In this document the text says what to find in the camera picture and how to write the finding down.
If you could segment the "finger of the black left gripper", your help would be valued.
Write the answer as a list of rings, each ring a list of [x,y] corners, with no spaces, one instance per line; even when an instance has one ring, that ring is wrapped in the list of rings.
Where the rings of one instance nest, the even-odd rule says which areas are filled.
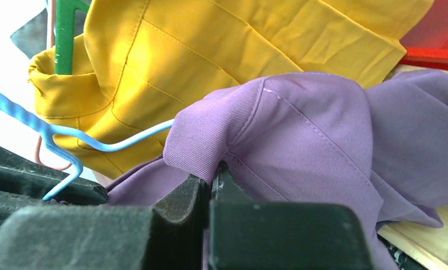
[[[64,172],[33,163],[0,146],[0,226],[18,209],[43,204],[42,197],[64,177]],[[100,205],[107,200],[104,187],[78,178],[56,195],[53,203]]]

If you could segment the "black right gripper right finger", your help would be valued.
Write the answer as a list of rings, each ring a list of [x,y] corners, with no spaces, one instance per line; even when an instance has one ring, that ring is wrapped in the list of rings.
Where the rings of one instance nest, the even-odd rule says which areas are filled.
[[[209,203],[210,269],[373,269],[356,215],[334,204],[252,200],[225,162]]]

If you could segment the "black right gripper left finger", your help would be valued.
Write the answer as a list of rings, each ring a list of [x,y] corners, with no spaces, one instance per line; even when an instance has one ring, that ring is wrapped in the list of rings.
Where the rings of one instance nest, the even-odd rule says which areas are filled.
[[[0,269],[200,269],[207,202],[191,176],[150,207],[22,207],[0,226]]]

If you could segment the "purple skirt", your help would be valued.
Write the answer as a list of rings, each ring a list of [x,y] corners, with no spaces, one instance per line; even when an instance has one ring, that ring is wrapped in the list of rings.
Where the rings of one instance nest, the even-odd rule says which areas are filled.
[[[254,199],[349,207],[376,267],[396,269],[382,225],[443,226],[448,73],[404,72],[368,89],[287,73],[216,90],[176,115],[162,155],[108,186],[108,203],[152,205],[189,174],[212,183],[220,161]]]

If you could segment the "yellow pleated skirt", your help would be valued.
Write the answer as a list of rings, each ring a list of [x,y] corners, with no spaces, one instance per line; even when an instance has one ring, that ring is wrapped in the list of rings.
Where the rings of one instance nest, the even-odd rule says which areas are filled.
[[[103,143],[173,118],[208,93],[320,71],[374,86],[432,1],[93,1],[58,82],[63,125]]]

